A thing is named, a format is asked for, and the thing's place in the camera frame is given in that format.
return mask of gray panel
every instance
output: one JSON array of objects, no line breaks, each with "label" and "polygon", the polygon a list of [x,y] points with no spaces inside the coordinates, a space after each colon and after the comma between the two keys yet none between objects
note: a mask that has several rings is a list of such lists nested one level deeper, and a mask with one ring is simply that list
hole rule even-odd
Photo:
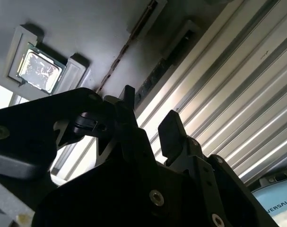
[{"label": "gray panel", "polygon": [[287,167],[287,0],[230,3],[158,89],[138,122],[159,161],[157,125],[175,109],[244,182]]}]

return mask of ribbed aluminum surface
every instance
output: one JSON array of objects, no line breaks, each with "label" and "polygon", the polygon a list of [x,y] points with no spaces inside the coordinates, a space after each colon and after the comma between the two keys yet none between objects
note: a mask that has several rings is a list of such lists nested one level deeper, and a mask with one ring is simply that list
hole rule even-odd
[{"label": "ribbed aluminum surface", "polygon": [[139,114],[156,159],[170,109],[244,182],[287,166],[287,0],[235,0]]}]

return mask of corrugated metal panel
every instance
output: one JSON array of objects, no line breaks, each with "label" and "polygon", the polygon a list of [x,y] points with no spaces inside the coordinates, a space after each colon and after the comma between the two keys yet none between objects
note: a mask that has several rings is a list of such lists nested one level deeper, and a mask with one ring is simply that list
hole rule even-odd
[{"label": "corrugated metal panel", "polygon": [[221,155],[244,182],[283,166],[287,0],[228,4],[151,100],[137,114],[157,160],[157,126],[174,109],[205,155]]}]

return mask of black mount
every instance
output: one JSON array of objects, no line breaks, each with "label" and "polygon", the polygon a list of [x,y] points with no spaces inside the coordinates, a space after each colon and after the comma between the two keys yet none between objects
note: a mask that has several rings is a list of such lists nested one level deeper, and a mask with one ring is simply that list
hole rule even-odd
[{"label": "black mount", "polygon": [[44,178],[61,147],[97,137],[96,167],[32,202],[32,226],[277,227],[224,159],[203,155],[174,111],[158,127],[168,159],[155,161],[134,95],[130,86],[104,99],[79,88],[0,110],[0,177],[19,187]]}]

